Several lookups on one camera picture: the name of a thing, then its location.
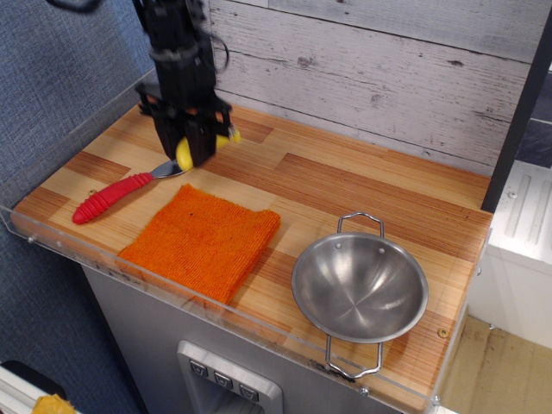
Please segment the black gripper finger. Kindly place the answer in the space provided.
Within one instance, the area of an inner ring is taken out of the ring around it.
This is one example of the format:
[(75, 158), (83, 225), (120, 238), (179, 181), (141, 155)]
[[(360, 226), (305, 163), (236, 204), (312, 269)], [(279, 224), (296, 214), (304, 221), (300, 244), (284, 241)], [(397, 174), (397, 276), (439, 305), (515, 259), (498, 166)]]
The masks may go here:
[(194, 166), (203, 165), (216, 153), (216, 133), (209, 126), (189, 122), (185, 127), (185, 138)]
[(166, 156), (175, 160), (177, 146), (185, 137), (184, 127), (178, 120), (166, 118), (155, 118), (154, 126)]

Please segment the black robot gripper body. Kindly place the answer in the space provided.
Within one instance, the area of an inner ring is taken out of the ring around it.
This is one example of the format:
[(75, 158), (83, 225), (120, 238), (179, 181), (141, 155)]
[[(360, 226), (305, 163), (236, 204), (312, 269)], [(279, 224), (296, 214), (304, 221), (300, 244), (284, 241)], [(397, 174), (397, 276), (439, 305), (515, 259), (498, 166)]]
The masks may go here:
[(229, 134), (231, 105), (215, 93), (219, 69), (211, 51), (151, 51), (158, 82), (136, 87), (141, 110), (154, 119), (159, 134), (182, 134), (197, 122)]

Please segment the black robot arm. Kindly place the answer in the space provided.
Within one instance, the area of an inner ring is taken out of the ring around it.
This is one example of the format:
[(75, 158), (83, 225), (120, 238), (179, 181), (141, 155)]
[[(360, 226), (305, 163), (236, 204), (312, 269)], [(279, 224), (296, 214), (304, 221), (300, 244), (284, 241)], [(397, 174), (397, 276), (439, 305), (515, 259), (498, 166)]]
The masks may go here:
[(212, 43), (201, 1), (136, 1), (150, 40), (158, 82), (140, 83), (141, 113), (151, 116), (166, 156), (188, 171), (216, 153), (220, 137), (233, 139), (232, 107), (216, 95)]

